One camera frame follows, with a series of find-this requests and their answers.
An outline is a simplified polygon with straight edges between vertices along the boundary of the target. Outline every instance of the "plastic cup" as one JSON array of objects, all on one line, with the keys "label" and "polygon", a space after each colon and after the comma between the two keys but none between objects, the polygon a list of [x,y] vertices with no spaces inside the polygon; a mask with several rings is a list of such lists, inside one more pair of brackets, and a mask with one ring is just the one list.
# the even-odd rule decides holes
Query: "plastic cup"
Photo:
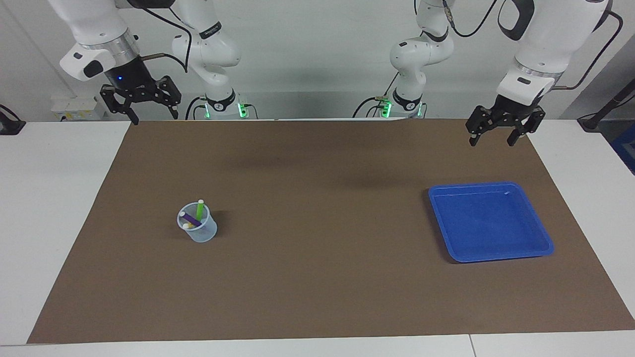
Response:
[{"label": "plastic cup", "polygon": [[185,207],[181,208],[177,213],[177,225],[179,228],[183,229],[187,235],[192,238],[196,243],[205,243],[216,235],[216,231],[218,230],[218,226],[216,222],[213,220],[210,214],[210,209],[205,205],[205,209],[203,211],[203,219],[201,219],[201,225],[199,227],[192,228],[184,228],[184,224],[188,223],[184,218],[179,217],[178,214],[181,212],[185,212],[192,217],[196,217],[196,207],[198,202],[190,203]]}]

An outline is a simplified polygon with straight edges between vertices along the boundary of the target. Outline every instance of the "black cable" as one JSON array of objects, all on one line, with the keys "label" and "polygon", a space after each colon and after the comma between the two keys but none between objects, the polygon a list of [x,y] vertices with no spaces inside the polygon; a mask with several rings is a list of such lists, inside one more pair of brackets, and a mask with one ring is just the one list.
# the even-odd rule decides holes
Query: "black cable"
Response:
[{"label": "black cable", "polygon": [[627,104],[628,102],[630,102],[631,100],[633,100],[633,98],[635,98],[635,94],[631,95],[630,98],[628,98],[627,100],[624,100],[622,103],[619,103],[618,105],[615,106],[615,108],[613,109],[617,109],[625,104]]},{"label": "black cable", "polygon": [[[390,84],[388,84],[388,88],[386,88],[386,91],[384,92],[384,97],[388,95],[388,91],[391,90],[392,84],[395,83],[395,80],[397,79],[397,76],[399,75],[399,71],[397,71],[397,73],[395,73],[395,76],[392,78],[392,81]],[[373,118],[377,115],[377,108],[375,108],[375,112],[373,113]]]},{"label": "black cable", "polygon": [[165,22],[167,24],[170,24],[170,25],[172,25],[172,26],[174,26],[174,27],[176,27],[178,29],[181,29],[181,30],[187,32],[187,35],[188,35],[190,41],[187,43],[187,52],[185,53],[185,63],[183,64],[183,70],[185,71],[185,73],[187,73],[187,66],[190,63],[190,51],[192,49],[192,33],[190,32],[190,30],[186,29],[185,27],[183,27],[183,26],[181,26],[179,24],[176,24],[176,23],[168,20],[165,17],[162,17],[161,15],[158,15],[158,14],[148,10],[147,8],[142,8],[142,10],[144,10],[148,14],[158,18],[159,20],[161,20],[161,21],[163,21],[163,22]]},{"label": "black cable", "polygon": [[192,110],[192,107],[194,107],[194,103],[196,103],[197,100],[202,100],[202,99],[201,97],[196,97],[192,99],[192,101],[190,102],[190,105],[187,106],[187,111],[185,112],[185,120],[188,120],[190,118],[190,111]]},{"label": "black cable", "polygon": [[[633,98],[635,98],[635,94],[631,95],[631,97],[630,97],[630,98],[628,98],[627,100],[624,100],[623,102],[621,102],[621,103],[619,103],[618,105],[616,105],[616,106],[615,106],[615,108],[611,109],[611,111],[614,111],[615,109],[617,109],[617,108],[619,108],[619,107],[622,107],[623,105],[628,104],[628,102],[630,102],[631,100],[633,100]],[[584,118],[589,117],[589,116],[594,116],[594,115],[595,115],[595,114],[597,114],[597,113],[599,113],[599,112],[595,112],[595,113],[591,113],[591,114],[583,115],[583,116],[581,116],[581,117],[577,118],[576,120],[584,119]]]},{"label": "black cable", "polygon": [[253,105],[253,104],[245,104],[244,106],[245,106],[245,107],[251,107],[251,108],[253,108],[253,111],[256,113],[256,119],[260,119],[260,118],[258,117],[258,109],[256,109],[256,106],[255,106],[255,105]]},{"label": "black cable", "polygon": [[452,15],[452,10],[450,9],[450,7],[448,6],[448,1],[447,0],[442,0],[443,1],[443,7],[445,8],[445,16],[448,18],[448,22],[450,23],[450,27],[452,27],[452,29],[454,30],[454,32],[459,35],[460,37],[471,37],[473,36],[475,33],[477,33],[481,27],[483,26],[483,24],[485,24],[485,20],[487,20],[487,18],[490,16],[491,11],[494,9],[494,6],[496,5],[496,2],[498,0],[494,0],[492,1],[490,8],[487,10],[487,12],[485,13],[485,16],[483,17],[483,19],[481,20],[481,23],[478,25],[478,27],[476,27],[476,29],[474,31],[472,31],[469,34],[462,34],[457,30],[457,26],[454,23],[454,16]]},{"label": "black cable", "polygon": [[171,58],[175,61],[178,62],[178,64],[181,65],[181,67],[185,68],[185,63],[183,63],[183,61],[179,60],[177,57],[170,55],[169,53],[156,53],[155,55],[147,55],[147,56],[143,56],[141,57],[142,61],[149,61],[149,60],[155,60],[157,58],[163,58],[163,57],[167,57],[167,58]]},{"label": "black cable", "polygon": [[372,110],[374,109],[374,110],[375,110],[375,113],[377,113],[377,109],[382,109],[382,108],[383,108],[383,107],[381,107],[381,106],[379,106],[379,105],[376,105],[376,106],[374,106],[374,107],[370,107],[370,109],[368,109],[368,112],[366,112],[366,118],[374,118],[374,117],[375,117],[375,115],[374,115],[374,114],[373,114],[373,116],[372,116],[372,117],[369,117],[369,115],[370,115],[370,111],[372,111]]},{"label": "black cable", "polygon": [[5,107],[2,104],[0,104],[0,108],[4,109],[4,111],[6,111],[7,113],[11,114],[12,116],[15,116],[15,119],[20,120],[20,117],[18,117],[11,109]]},{"label": "black cable", "polygon": [[366,103],[368,103],[368,102],[371,102],[371,101],[373,101],[373,100],[377,100],[377,99],[375,99],[375,97],[370,97],[370,98],[368,98],[368,99],[365,99],[363,102],[361,102],[361,104],[359,105],[359,107],[358,107],[357,109],[355,109],[355,112],[353,113],[352,118],[354,118],[354,117],[356,117],[356,116],[357,116],[357,113],[358,113],[358,112],[359,112],[359,110],[360,110],[360,109],[364,106],[364,104],[366,104]]},{"label": "black cable", "polygon": [[587,79],[587,76],[589,75],[589,73],[591,73],[593,66],[595,66],[595,64],[598,62],[600,57],[602,57],[606,49],[612,44],[613,40],[617,37],[617,35],[620,34],[620,31],[622,31],[622,27],[624,26],[624,19],[620,15],[612,11],[609,11],[608,14],[614,17],[615,19],[617,19],[617,22],[618,22],[617,30],[615,30],[615,33],[613,34],[613,36],[611,36],[611,38],[608,40],[608,42],[606,42],[604,47],[602,47],[602,49],[599,51],[598,55],[593,60],[593,62],[591,62],[591,65],[589,66],[589,68],[587,68],[587,71],[584,72],[584,75],[582,75],[582,78],[580,78],[580,81],[575,86],[572,86],[572,87],[555,86],[552,90],[574,90],[574,89],[577,89],[580,86],[580,84],[584,82],[585,79]]},{"label": "black cable", "polygon": [[205,109],[205,105],[197,105],[197,106],[196,106],[196,108],[194,108],[194,112],[192,112],[192,118],[193,118],[194,120],[196,120],[196,109],[198,109],[198,108],[203,108],[203,109]]},{"label": "black cable", "polygon": [[169,8],[169,9],[170,9],[170,12],[172,13],[172,15],[174,15],[174,17],[176,17],[176,18],[177,18],[177,20],[181,21],[181,24],[184,24],[184,25],[185,25],[185,23],[183,22],[183,20],[181,20],[181,18],[180,18],[180,17],[178,17],[177,13],[175,13],[175,12],[174,12],[174,10],[172,10],[172,8]]}]

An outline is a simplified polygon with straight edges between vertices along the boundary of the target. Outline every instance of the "white table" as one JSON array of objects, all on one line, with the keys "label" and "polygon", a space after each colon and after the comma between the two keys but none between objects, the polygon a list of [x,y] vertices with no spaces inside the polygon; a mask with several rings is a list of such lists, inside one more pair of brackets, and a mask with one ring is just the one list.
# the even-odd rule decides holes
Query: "white table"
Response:
[{"label": "white table", "polygon": [[[0,137],[0,356],[635,355],[634,331],[21,346],[128,125],[29,123]],[[601,135],[574,121],[544,121],[531,141],[633,315],[635,177]],[[42,214],[24,214],[31,207]]]}]

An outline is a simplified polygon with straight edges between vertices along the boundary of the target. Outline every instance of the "blue box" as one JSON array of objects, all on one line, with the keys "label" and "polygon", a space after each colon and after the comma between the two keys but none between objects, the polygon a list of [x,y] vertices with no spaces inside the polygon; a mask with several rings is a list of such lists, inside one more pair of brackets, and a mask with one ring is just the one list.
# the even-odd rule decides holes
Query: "blue box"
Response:
[{"label": "blue box", "polygon": [[523,189],[514,182],[439,185],[430,201],[457,262],[540,257],[554,251]]}]

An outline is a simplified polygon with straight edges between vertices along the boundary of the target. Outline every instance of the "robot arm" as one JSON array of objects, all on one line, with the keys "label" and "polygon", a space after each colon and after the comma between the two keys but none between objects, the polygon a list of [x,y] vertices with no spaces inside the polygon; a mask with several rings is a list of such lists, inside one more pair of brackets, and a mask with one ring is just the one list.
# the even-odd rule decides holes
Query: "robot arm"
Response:
[{"label": "robot arm", "polygon": [[[126,114],[137,125],[132,103],[157,102],[178,117],[181,93],[169,76],[156,81],[150,75],[128,26],[119,16],[121,0],[49,0],[70,27],[77,43],[60,61],[62,69],[80,81],[104,73],[110,85],[100,94],[112,113]],[[136,8],[169,8],[174,0],[128,0]],[[124,98],[120,103],[115,94]]]},{"label": "robot arm", "polygon": [[[234,91],[224,70],[236,66],[241,53],[218,21],[213,2],[179,0],[178,7],[183,23],[197,32],[192,37],[189,67],[203,81],[208,113],[214,118],[243,118],[246,111],[240,104],[240,94]],[[172,50],[176,56],[185,58],[188,45],[187,38],[177,36]]]},{"label": "robot arm", "polygon": [[448,59],[454,52],[442,0],[421,0],[417,23],[420,37],[402,41],[392,47],[391,63],[399,71],[392,93],[393,113],[410,117],[417,113],[425,88],[423,67]]},{"label": "robot arm", "polygon": [[498,126],[513,127],[507,139],[533,133],[545,112],[538,103],[562,76],[573,54],[587,41],[611,0],[513,0],[519,19],[503,33],[519,40],[514,63],[498,86],[492,108],[475,108],[466,123],[475,146],[480,136]]}]

